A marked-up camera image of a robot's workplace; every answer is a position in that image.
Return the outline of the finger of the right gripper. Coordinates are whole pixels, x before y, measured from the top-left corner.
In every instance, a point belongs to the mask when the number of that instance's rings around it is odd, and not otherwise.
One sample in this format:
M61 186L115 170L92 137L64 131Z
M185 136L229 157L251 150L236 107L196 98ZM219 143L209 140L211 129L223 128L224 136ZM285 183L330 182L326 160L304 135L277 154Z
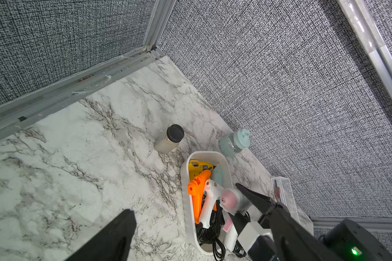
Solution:
M240 183L236 183L235 187L262 214L267 214L271 209L275 208L276 206L275 201L273 201L270 197L252 191Z

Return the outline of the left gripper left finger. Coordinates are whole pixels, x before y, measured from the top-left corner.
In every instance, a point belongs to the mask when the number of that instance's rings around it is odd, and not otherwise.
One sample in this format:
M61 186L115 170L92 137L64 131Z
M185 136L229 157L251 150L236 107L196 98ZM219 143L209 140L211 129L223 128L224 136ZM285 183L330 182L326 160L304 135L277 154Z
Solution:
M126 209L67 260L126 261L136 227L134 211Z

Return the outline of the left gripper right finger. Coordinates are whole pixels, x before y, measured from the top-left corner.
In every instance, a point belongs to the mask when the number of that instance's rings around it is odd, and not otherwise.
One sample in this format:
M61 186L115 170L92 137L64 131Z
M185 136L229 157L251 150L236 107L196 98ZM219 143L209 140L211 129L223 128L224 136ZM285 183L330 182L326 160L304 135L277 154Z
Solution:
M269 223L280 261L341 260L281 207L276 207L269 212Z

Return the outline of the white pink glue gun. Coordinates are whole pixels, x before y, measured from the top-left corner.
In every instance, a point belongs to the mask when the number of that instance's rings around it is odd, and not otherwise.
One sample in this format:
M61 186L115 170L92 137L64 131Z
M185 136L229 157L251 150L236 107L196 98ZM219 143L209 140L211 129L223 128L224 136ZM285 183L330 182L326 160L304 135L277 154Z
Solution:
M237 213L245 215L251 205L251 202L238 189L226 188L221 193L220 206L224 210L225 218L223 231L226 233L223 244L231 252L235 249L238 234L230 215Z

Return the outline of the white orange glue gun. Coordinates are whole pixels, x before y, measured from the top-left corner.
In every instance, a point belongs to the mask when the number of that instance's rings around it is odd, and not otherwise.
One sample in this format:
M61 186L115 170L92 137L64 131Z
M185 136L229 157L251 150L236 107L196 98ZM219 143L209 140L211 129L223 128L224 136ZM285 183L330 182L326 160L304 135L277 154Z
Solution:
M207 179L204 190L206 192L206 197L199 215L199 222L202 223L204 229L209 229L213 207L216 201L221 197L223 187L212 179Z

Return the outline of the mint green glue gun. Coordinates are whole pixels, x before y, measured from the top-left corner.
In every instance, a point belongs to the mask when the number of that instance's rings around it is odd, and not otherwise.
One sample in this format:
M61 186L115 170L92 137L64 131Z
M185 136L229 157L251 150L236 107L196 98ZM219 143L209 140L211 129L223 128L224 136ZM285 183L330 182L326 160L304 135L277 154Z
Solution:
M220 165L216 165L213 167L210 176L210 178L215 183L219 184L221 187L223 186L223 177L224 177L223 173L224 173L223 168Z

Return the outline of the white storage box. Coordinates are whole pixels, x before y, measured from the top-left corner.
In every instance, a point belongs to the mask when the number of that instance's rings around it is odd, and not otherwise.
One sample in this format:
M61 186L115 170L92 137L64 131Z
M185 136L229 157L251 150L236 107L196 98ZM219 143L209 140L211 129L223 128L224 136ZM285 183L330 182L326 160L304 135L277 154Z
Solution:
M195 218L199 217L202 208L204 184L206 179L203 178L201 183L197 182L196 187L192 190L188 188L190 182L194 180L194 178L192 178L190 174L190 166L192 161L205 162L213 166L222 167L223 171L221 186L223 188L233 188L234 183L231 178L228 162L225 156L219 152L196 151L190 154L190 156L184 161L180 168L187 241L191 243L202 254L206 256L212 256L212 245L200 245L197 238Z

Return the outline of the yellow glue gun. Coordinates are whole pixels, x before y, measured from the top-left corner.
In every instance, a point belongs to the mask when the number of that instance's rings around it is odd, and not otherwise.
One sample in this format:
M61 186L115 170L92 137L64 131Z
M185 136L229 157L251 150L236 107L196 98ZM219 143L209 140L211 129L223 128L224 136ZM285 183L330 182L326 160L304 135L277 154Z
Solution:
M212 170L213 168L214 166L208 162L191 160L188 163L189 179L193 180L203 171Z

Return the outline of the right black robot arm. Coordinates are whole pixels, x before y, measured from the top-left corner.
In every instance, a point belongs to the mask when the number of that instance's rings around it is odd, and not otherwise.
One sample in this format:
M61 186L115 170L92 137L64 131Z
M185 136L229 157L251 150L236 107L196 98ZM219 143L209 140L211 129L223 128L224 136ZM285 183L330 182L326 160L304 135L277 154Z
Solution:
M237 241L253 261L392 261L380 241L350 219L316 239L284 204L239 183L235 187L262 214L258 221L231 216Z

